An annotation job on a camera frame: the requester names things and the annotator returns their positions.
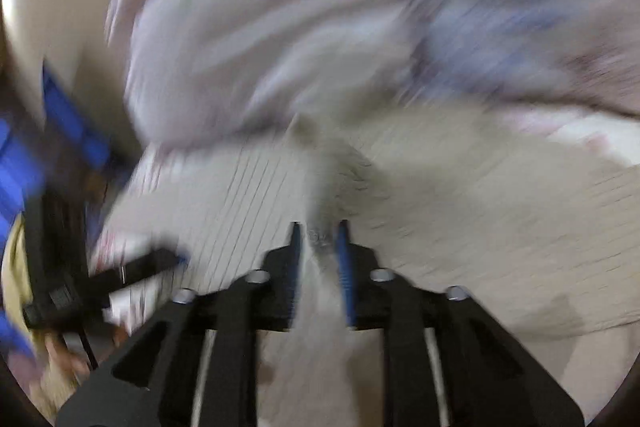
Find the floral bed sheet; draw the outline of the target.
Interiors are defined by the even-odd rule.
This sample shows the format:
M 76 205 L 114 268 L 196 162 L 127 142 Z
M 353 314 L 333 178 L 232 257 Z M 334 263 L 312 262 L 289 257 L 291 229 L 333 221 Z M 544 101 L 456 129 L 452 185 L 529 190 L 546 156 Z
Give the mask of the floral bed sheet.
M 497 118 L 515 132 L 589 152 L 626 167 L 639 166 L 639 121 L 577 106 L 513 106 Z

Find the pink floral pillow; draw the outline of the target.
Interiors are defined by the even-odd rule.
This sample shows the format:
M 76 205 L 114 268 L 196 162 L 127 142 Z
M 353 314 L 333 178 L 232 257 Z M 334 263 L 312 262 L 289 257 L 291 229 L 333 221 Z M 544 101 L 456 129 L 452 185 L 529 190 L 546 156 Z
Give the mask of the pink floral pillow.
M 134 129 L 164 147 L 375 89 L 639 109 L 639 0 L 111 0 L 105 33 Z

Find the beige cable-knit sweater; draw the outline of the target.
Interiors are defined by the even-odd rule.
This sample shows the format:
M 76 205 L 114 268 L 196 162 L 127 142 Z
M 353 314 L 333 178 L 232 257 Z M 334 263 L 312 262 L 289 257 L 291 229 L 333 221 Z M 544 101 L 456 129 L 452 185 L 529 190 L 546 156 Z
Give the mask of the beige cable-knit sweater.
M 595 418 L 639 352 L 639 166 L 515 132 L 498 110 L 386 110 L 206 153 L 148 148 L 91 265 L 164 239 L 190 262 L 120 293 L 113 319 L 137 329 L 177 288 L 227 286 L 299 222 L 295 325 L 262 340 L 259 421 L 380 425 L 380 340 L 347 328 L 335 263 L 320 259 L 348 220 L 416 285 L 469 288 Z

